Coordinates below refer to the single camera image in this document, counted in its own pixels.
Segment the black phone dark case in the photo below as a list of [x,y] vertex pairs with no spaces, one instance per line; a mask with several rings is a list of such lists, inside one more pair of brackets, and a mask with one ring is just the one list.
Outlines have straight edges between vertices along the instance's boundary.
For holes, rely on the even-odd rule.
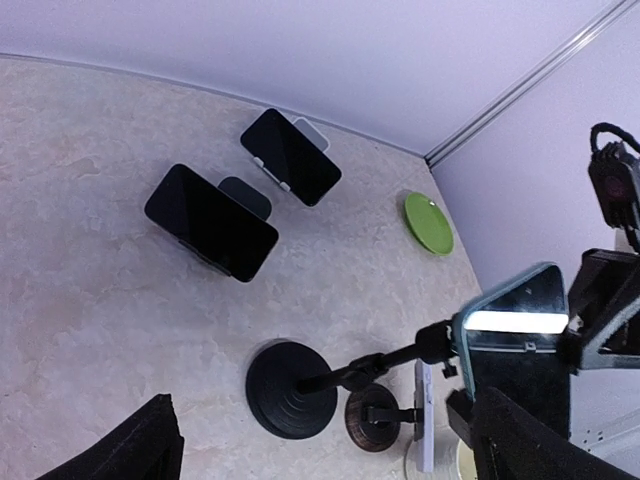
[[278,231],[183,164],[172,166],[144,206],[146,216],[207,263],[248,283]]

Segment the teal-cased phone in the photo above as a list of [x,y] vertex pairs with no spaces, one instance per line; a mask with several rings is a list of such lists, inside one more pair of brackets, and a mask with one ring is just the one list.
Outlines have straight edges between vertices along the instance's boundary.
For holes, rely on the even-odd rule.
[[567,439],[570,378],[558,350],[568,323],[563,276],[551,262],[471,300],[452,320],[467,397],[494,387]]

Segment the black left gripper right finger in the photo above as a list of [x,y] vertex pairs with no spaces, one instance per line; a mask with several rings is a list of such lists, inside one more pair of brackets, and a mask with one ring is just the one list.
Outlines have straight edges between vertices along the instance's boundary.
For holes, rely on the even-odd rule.
[[454,390],[446,409],[449,426],[473,451],[480,479],[633,477],[571,444],[493,387],[475,400]]

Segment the black pole phone stand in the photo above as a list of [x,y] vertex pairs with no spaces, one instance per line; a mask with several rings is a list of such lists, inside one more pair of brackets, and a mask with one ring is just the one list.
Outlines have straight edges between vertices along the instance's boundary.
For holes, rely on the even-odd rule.
[[414,360],[441,363],[443,376],[451,378],[457,374],[451,363],[456,355],[450,320],[420,329],[409,346],[369,354],[336,370],[310,347],[280,341],[262,348],[251,360],[245,394],[254,418],[268,432],[288,440],[308,439],[333,418],[338,388],[362,391],[389,370]]

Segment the black folding phone stand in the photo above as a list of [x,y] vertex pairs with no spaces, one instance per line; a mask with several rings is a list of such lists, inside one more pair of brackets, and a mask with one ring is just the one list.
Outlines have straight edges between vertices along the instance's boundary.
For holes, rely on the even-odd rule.
[[196,215],[180,243],[222,274],[247,283],[279,239],[268,223],[269,199],[238,177],[206,185],[204,198],[187,209]]

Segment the purple-cased phone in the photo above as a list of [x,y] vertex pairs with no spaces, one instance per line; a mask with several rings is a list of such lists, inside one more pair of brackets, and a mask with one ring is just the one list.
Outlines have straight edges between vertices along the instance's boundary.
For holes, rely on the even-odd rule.
[[419,472],[434,470],[434,414],[432,367],[422,360],[415,363],[414,408],[417,422],[414,424],[415,462]]

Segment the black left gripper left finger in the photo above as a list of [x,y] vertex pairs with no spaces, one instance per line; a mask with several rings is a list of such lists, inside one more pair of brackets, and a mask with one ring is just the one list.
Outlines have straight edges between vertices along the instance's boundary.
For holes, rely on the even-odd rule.
[[158,394],[43,479],[178,479],[185,439],[172,397]]

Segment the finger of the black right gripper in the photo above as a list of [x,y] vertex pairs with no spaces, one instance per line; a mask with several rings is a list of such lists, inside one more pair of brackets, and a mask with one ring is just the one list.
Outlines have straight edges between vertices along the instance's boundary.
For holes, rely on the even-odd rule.
[[639,256],[590,249],[568,293],[576,331],[562,336],[569,371],[639,368]]

